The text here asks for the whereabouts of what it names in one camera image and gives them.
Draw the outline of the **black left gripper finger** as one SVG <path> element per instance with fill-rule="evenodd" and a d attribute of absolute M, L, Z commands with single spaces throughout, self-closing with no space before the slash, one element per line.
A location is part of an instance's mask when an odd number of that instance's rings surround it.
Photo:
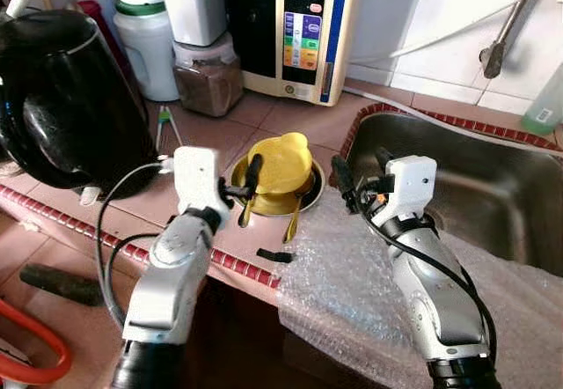
<path fill-rule="evenodd" d="M 242 184 L 242 200 L 250 202 L 254 196 L 257 195 L 259 186 L 259 176 L 262 167 L 264 167 L 264 156 L 261 153 L 253 153 L 251 159 L 246 164 L 245 171 L 243 172 Z"/>

